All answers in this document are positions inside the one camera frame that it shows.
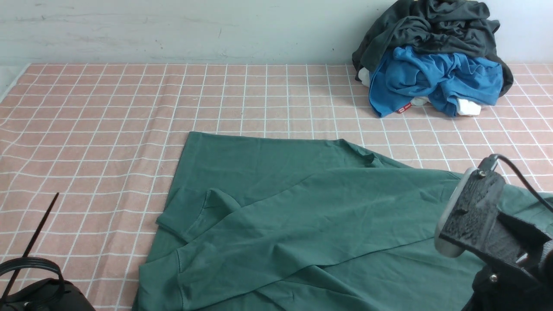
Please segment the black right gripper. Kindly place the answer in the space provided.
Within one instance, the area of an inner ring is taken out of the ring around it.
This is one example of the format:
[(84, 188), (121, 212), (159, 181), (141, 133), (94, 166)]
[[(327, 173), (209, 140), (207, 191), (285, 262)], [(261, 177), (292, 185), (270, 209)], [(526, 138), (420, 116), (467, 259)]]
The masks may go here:
[(490, 254), (472, 284), (464, 311), (550, 311), (552, 306), (552, 243), (525, 253), (522, 260), (504, 260)]

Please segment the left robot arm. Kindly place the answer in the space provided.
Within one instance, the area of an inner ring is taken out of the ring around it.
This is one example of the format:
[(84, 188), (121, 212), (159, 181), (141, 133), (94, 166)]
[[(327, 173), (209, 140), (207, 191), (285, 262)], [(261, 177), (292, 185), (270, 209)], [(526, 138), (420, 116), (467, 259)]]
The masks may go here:
[(2, 311), (94, 311), (78, 287), (69, 281), (47, 278), (8, 295)]

